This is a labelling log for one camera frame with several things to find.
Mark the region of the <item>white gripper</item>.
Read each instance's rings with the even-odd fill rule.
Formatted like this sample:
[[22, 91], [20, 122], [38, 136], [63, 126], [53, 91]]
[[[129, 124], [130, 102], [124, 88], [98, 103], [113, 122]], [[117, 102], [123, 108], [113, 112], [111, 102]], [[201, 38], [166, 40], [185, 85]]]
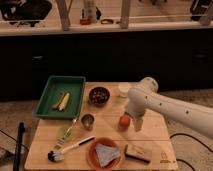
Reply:
[[140, 106], [136, 106], [134, 104], [129, 103], [125, 107], [125, 113], [133, 118], [134, 130], [136, 132], [140, 131], [143, 125], [142, 117], [145, 114], [145, 109]]

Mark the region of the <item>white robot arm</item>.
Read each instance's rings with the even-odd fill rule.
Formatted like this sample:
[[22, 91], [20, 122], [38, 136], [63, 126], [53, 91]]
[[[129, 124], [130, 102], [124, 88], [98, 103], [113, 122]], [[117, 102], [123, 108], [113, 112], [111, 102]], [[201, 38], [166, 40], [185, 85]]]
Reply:
[[158, 83], [154, 78], [143, 78], [129, 89], [125, 112], [137, 117], [150, 109], [213, 139], [213, 108], [169, 98], [157, 91]]

